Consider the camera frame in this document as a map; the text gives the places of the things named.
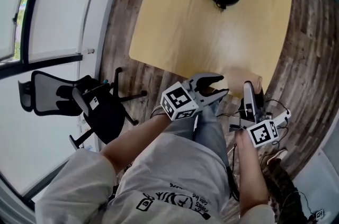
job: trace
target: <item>chair backrest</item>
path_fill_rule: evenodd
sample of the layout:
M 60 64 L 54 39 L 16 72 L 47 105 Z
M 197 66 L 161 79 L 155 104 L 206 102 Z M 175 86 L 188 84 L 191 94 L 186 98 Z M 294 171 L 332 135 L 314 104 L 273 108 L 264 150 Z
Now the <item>chair backrest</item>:
M 74 87 L 78 87 L 81 91 L 91 89 L 92 80 L 94 79 L 90 76 L 85 76 L 77 81 L 69 81 L 42 71 L 34 71 L 31 76 L 30 91 L 31 106 L 35 114 L 39 116 L 80 115 L 82 110 L 74 101 L 72 90 Z
M 21 106 L 25 111 L 31 112 L 33 110 L 31 104 L 31 82 L 28 81 L 26 83 L 20 83 L 19 81 L 17 81 L 17 84 L 19 86 Z

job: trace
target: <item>jeans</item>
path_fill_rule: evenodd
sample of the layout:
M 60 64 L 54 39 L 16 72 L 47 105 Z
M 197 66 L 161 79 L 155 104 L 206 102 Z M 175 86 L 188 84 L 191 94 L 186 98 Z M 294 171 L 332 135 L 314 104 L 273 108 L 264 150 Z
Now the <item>jeans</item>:
M 177 136 L 190 139 L 199 143 L 218 155 L 225 166 L 229 166 L 227 146 L 220 122 L 215 115 L 219 103 L 206 106 L 202 113 L 198 114 L 197 127 L 194 130 L 194 122 L 197 116 L 176 120 L 168 126 L 164 132 L 170 132 Z

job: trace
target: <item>chair leg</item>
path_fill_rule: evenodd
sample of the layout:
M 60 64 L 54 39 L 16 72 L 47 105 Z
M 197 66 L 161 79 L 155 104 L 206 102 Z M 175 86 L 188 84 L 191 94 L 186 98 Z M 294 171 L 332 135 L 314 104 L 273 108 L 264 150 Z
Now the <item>chair leg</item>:
M 134 99 L 137 99 L 137 98 L 145 97 L 145 96 L 147 96 L 147 91 L 141 91 L 141 93 L 138 94 L 138 95 L 120 98 L 120 102 L 126 102 L 126 101 L 134 100 Z
M 133 120 L 132 118 L 131 118 L 131 116 L 125 111 L 125 117 L 126 117 L 126 119 L 130 122 L 130 123 L 132 123 L 132 125 L 137 125 L 138 123 L 139 123 L 139 121 L 137 121 L 137 120 Z
M 119 73 L 122 72 L 122 68 L 116 68 L 114 74 L 114 83 L 113 83 L 113 96 L 119 97 Z
M 81 137 L 79 137 L 77 140 L 74 140 L 74 138 L 70 135 L 69 141 L 72 143 L 73 147 L 77 150 L 79 146 L 84 143 L 84 141 L 89 138 L 94 131 L 92 129 L 89 129 L 87 132 L 85 132 Z

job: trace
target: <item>black and white marker cube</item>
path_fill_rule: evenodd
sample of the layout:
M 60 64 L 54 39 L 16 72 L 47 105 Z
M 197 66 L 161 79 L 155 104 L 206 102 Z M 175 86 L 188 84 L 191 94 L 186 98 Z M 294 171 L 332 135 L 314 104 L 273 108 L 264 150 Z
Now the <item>black and white marker cube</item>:
M 247 128 L 254 147 L 260 147 L 279 138 L 278 131 L 273 120 L 264 120 Z
M 190 118 L 199 108 L 180 82 L 162 93 L 160 104 L 172 121 Z

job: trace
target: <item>window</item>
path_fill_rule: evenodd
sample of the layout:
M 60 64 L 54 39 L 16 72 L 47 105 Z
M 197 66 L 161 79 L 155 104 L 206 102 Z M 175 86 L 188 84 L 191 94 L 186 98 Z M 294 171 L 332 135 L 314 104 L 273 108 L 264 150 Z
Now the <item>window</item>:
M 0 66 L 21 60 L 21 34 L 27 0 L 0 0 Z

